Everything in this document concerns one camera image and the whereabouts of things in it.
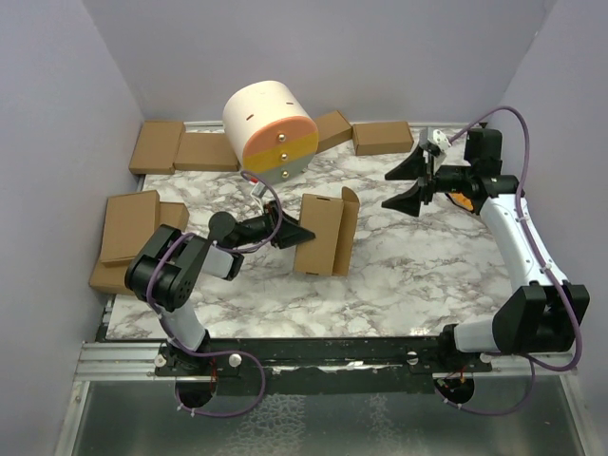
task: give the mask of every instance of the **purple cable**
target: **purple cable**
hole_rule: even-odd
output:
[[[549,280],[551,280],[551,283],[553,284],[555,289],[558,291],[558,294],[560,295],[561,302],[563,302],[563,306],[565,307],[566,313],[568,314],[568,318],[570,318],[570,323],[572,324],[572,328],[574,330],[574,336],[575,336],[574,356],[572,357],[572,360],[565,366],[551,366],[529,354],[524,354],[523,357],[525,357],[526,359],[528,359],[531,362],[538,364],[542,368],[548,369],[550,371],[554,371],[554,372],[570,371],[571,369],[573,369],[577,366],[577,364],[580,361],[580,358],[582,357],[582,334],[580,333],[579,321],[577,320],[577,316],[575,315],[574,310],[572,309],[572,304],[570,303],[568,296],[566,295],[560,282],[558,281],[558,278],[555,277],[555,275],[549,269],[550,265],[548,265],[547,262],[545,261],[545,259],[542,257],[541,249],[539,249],[539,246],[536,243],[536,240],[532,236],[532,231],[530,230],[530,228],[528,226],[526,215],[523,213],[522,192],[523,192],[523,185],[525,184],[525,180],[528,175],[528,164],[530,162],[530,133],[528,130],[528,125],[522,116],[522,113],[511,106],[495,107],[488,113],[484,114],[481,118],[479,118],[478,120],[476,120],[474,122],[471,122],[465,128],[463,128],[458,133],[456,133],[454,136],[452,136],[449,139],[449,142],[453,143],[454,141],[458,140],[473,126],[478,124],[480,121],[485,119],[487,116],[494,114],[496,111],[500,111],[500,110],[509,111],[509,112],[512,112],[513,114],[515,114],[515,117],[517,117],[518,121],[520,121],[520,124],[522,125],[522,130],[523,130],[524,149],[523,149],[522,178],[520,179],[520,183],[517,186],[517,190],[515,192],[515,209],[517,211],[517,217],[519,218],[519,222],[522,224],[523,233],[525,234],[525,237],[527,238],[528,243],[530,244],[530,247],[532,248],[534,257],[536,257],[536,260],[540,263],[541,268],[543,269],[544,273],[547,275],[547,277],[549,277]]]
[[[281,200],[278,197],[278,195],[276,194],[276,191],[273,188],[273,186],[270,183],[268,183],[265,179],[263,179],[260,175],[253,173],[251,171],[247,171],[246,169],[243,169],[240,172],[240,175],[247,181],[251,181],[250,178],[257,179],[262,184],[264,184],[264,186],[273,195],[273,198],[275,198],[275,201],[276,201],[276,209],[278,210],[278,219],[276,220],[276,226],[275,226],[275,229],[273,230],[273,232],[268,237],[266,237],[265,239],[261,240],[257,244],[252,245],[250,247],[243,247],[240,249],[225,249],[223,247],[219,247],[218,245],[216,245],[216,247],[224,252],[229,252],[231,254],[252,254],[253,252],[257,252],[261,246],[266,245],[268,242],[273,240],[273,238],[278,233],[278,230],[281,227],[281,223],[283,222],[283,207],[281,206]]]
[[[250,176],[255,177],[256,179],[258,179],[260,182],[262,182],[264,185],[266,185],[265,182],[263,182],[262,180],[260,180],[256,175],[254,175],[253,173],[250,173],[249,171],[241,171],[241,176],[243,176],[243,178],[247,179],[245,176],[245,173],[248,173]],[[266,185],[269,190],[271,190],[271,192],[273,193],[273,196],[276,199],[277,202],[277,206],[279,208],[279,214],[281,214],[281,216],[279,216],[279,220],[277,222],[277,227],[280,226],[280,222],[282,221],[282,211],[280,209],[280,202],[278,202],[278,197],[276,196],[275,190],[271,189],[271,187],[269,187],[268,185]],[[167,249],[167,251],[164,253],[164,255],[161,257],[161,260],[159,261],[159,264],[156,266],[156,268],[154,268],[154,271],[152,272],[152,276],[150,277],[150,280],[148,282],[148,286],[145,289],[145,300],[148,303],[148,305],[150,306],[150,308],[156,313],[156,315],[159,317],[159,320],[161,322],[161,327],[162,329],[166,332],[166,334],[169,337],[169,341],[175,345],[176,347],[178,347],[180,350],[182,350],[183,352],[189,354],[190,356],[195,356],[197,358],[212,358],[212,357],[216,357],[216,356],[226,356],[226,355],[231,355],[231,354],[238,354],[241,356],[245,356],[251,360],[254,361],[254,363],[256,364],[256,367],[259,369],[259,373],[261,374],[261,385],[259,387],[259,393],[256,396],[256,399],[254,400],[254,402],[252,402],[249,406],[247,406],[246,408],[242,408],[241,410],[237,410],[237,411],[230,411],[230,412],[213,412],[213,411],[205,411],[205,410],[201,410],[198,408],[188,408],[186,406],[183,405],[183,403],[181,402],[180,399],[180,394],[178,391],[176,391],[176,398],[178,400],[178,402],[180,403],[180,407],[182,409],[185,409],[189,412],[194,412],[197,415],[201,415],[201,416],[209,416],[212,418],[233,418],[236,416],[240,416],[243,415],[245,413],[247,413],[248,411],[250,411],[251,409],[253,409],[255,406],[257,406],[262,398],[264,397],[264,391],[266,390],[266,375],[264,373],[264,368],[262,367],[262,364],[259,362],[259,360],[253,356],[252,354],[246,352],[246,351],[239,351],[239,350],[232,350],[232,351],[209,351],[207,353],[199,353],[196,351],[192,351],[190,349],[188,349],[187,347],[185,347],[180,341],[179,339],[173,334],[173,332],[171,331],[170,328],[168,328],[163,320],[162,317],[162,310],[159,307],[159,305],[156,303],[156,301],[154,300],[154,297],[152,296],[152,292],[154,290],[154,285],[156,284],[156,281],[159,278],[159,274],[161,273],[161,269],[162,266],[164,266],[166,264],[166,262],[173,256],[173,254],[175,253],[175,251],[178,249],[178,247],[180,247],[180,245],[182,243],[184,243],[187,239],[191,238],[194,236],[194,233],[184,233],[182,234],[180,237],[178,237],[176,239],[176,241],[171,244],[171,246]]]
[[[476,408],[469,408],[467,406],[456,404],[456,403],[454,403],[452,401],[447,400],[444,397],[444,395],[437,389],[437,387],[435,387],[435,392],[437,394],[439,394],[443,398],[443,400],[444,400],[444,402],[446,404],[448,404],[449,406],[454,407],[455,409],[458,409],[458,410],[461,410],[461,411],[465,411],[467,413],[472,413],[473,415],[505,416],[505,415],[508,415],[509,413],[513,413],[513,412],[516,412],[516,411],[520,410],[523,407],[523,405],[526,403],[526,401],[528,400],[528,398],[530,397],[530,394],[532,393],[532,389],[534,388],[534,382],[536,381],[536,370],[534,369],[534,363],[532,362],[531,359],[528,359],[528,363],[530,363],[530,383],[528,383],[528,387],[525,389],[525,393],[523,394],[523,398],[515,406],[513,406],[511,408],[507,408],[506,410],[492,411],[492,410],[479,410],[479,409],[476,409]]]

